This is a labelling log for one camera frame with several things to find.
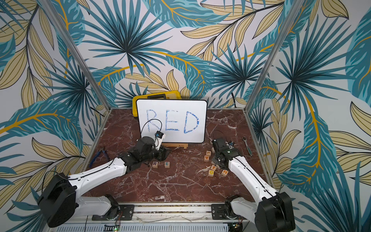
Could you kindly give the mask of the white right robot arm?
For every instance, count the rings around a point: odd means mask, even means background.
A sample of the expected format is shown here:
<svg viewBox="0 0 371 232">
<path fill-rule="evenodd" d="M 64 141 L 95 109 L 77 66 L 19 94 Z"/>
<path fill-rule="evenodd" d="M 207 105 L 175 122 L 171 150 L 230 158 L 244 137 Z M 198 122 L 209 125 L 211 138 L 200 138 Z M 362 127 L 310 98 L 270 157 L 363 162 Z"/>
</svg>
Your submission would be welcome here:
<svg viewBox="0 0 371 232">
<path fill-rule="evenodd" d="M 214 220 L 247 219 L 259 232 L 291 232 L 295 230 L 292 200 L 285 192 L 271 187 L 248 164 L 241 152 L 229 146 L 223 138 L 214 139 L 213 162 L 223 170 L 235 174 L 249 191 L 254 201 L 240 195 L 226 199 L 224 204 L 213 204 Z"/>
</svg>

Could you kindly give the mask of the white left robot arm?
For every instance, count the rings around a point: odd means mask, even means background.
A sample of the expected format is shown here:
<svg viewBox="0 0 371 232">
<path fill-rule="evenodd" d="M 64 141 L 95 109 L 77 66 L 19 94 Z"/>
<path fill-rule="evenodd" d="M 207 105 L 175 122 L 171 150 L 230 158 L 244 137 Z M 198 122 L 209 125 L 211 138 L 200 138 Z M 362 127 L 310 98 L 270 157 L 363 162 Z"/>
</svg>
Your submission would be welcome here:
<svg viewBox="0 0 371 232">
<path fill-rule="evenodd" d="M 138 169 L 143 163 L 165 161 L 170 152 L 171 149 L 161 142 L 156 143 L 145 136 L 130 150 L 119 153 L 112 161 L 98 167 L 69 177 L 63 173 L 55 174 L 37 201 L 48 227 L 59 227 L 71 218 L 89 215 L 117 219 L 120 205 L 112 195 L 85 197 L 84 194 Z"/>
</svg>

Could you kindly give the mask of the wooden block letter H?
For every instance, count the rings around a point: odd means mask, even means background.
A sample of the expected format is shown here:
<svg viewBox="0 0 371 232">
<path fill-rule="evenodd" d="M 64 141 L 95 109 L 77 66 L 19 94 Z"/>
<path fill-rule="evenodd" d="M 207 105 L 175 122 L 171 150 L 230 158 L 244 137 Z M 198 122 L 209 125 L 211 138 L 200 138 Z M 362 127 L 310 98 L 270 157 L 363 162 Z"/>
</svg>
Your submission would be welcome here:
<svg viewBox="0 0 371 232">
<path fill-rule="evenodd" d="M 221 175 L 226 177 L 228 175 L 229 171 L 228 170 L 223 170 Z"/>
</svg>

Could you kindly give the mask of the wooden whiteboard stand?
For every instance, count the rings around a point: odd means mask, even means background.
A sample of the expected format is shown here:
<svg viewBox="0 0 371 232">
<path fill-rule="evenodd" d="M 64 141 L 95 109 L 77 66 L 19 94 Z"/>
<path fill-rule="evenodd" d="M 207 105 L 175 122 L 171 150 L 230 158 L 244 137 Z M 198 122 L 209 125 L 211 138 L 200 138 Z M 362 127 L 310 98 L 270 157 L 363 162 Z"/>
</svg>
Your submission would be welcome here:
<svg viewBox="0 0 371 232">
<path fill-rule="evenodd" d="M 186 143 L 162 143 L 162 145 L 168 148 L 188 148 L 188 144 Z"/>
</svg>

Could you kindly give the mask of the whiteboard with RED text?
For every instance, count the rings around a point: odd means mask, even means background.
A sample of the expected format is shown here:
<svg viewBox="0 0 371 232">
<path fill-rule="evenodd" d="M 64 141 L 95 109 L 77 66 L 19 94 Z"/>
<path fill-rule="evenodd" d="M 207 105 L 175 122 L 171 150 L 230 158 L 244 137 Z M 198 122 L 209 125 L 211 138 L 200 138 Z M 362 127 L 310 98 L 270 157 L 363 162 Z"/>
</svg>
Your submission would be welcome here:
<svg viewBox="0 0 371 232">
<path fill-rule="evenodd" d="M 165 143 L 201 144 L 205 141 L 205 100 L 164 100 L 138 102 L 141 137 L 154 138 L 157 131 L 166 136 Z"/>
</svg>

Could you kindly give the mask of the yellow plastic case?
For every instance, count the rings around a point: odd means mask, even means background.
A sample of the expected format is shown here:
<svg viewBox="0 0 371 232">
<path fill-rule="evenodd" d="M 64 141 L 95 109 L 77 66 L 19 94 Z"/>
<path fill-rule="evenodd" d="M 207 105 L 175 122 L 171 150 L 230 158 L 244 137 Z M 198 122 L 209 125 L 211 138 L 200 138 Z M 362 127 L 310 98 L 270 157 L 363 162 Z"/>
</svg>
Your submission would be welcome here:
<svg viewBox="0 0 371 232">
<path fill-rule="evenodd" d="M 145 94 L 140 96 L 135 96 L 132 99 L 132 115 L 138 117 L 138 102 L 139 103 L 149 103 L 152 101 L 164 101 L 164 100 L 181 100 L 181 94 L 179 91 L 160 91 L 159 93 Z"/>
</svg>

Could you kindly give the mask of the teal handled ratchet wrench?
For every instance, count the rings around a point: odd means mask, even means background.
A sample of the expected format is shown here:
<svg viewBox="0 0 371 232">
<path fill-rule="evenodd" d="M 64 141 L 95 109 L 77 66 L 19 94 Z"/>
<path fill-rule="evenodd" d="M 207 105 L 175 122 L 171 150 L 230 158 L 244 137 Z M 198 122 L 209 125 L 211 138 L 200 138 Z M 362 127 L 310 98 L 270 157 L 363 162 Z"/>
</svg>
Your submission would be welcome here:
<svg viewBox="0 0 371 232">
<path fill-rule="evenodd" d="M 251 151 L 250 147 L 248 146 L 247 138 L 245 136 L 243 136 L 242 137 L 242 140 L 243 140 L 243 142 L 245 144 L 245 147 L 246 147 L 246 150 L 247 150 L 249 156 L 252 156 L 253 154 L 252 154 L 252 151 Z"/>
</svg>

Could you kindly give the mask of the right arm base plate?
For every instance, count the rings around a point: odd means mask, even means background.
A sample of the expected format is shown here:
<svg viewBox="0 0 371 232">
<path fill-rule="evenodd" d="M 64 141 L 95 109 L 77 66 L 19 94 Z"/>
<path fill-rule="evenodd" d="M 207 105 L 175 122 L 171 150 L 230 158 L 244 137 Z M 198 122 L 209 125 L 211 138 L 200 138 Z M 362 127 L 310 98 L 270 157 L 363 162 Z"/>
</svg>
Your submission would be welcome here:
<svg viewBox="0 0 371 232">
<path fill-rule="evenodd" d="M 211 214 L 213 220 L 233 219 L 230 207 L 226 204 L 211 204 Z"/>
</svg>

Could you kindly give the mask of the aluminium front rail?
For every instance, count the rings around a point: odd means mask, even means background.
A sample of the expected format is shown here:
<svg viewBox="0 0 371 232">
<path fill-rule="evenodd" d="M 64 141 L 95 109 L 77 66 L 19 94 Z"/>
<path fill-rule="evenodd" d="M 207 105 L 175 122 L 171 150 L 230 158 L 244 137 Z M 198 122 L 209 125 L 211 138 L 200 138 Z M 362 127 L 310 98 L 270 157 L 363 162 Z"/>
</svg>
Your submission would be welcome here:
<svg viewBox="0 0 371 232">
<path fill-rule="evenodd" d="M 130 203 L 132 220 L 93 221 L 92 216 L 76 217 L 45 232 L 229 232 L 233 226 L 243 232 L 257 231 L 247 219 L 213 220 L 212 202 Z"/>
</svg>

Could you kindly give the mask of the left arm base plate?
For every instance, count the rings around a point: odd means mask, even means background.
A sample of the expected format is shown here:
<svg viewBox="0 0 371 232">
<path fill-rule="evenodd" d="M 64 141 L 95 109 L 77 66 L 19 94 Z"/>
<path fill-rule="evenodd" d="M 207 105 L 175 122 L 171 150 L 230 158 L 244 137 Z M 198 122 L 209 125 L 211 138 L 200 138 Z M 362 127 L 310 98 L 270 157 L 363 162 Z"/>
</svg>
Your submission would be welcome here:
<svg viewBox="0 0 371 232">
<path fill-rule="evenodd" d="M 93 215 L 93 221 L 132 220 L 134 205 L 118 205 L 111 207 L 104 215 Z"/>
</svg>

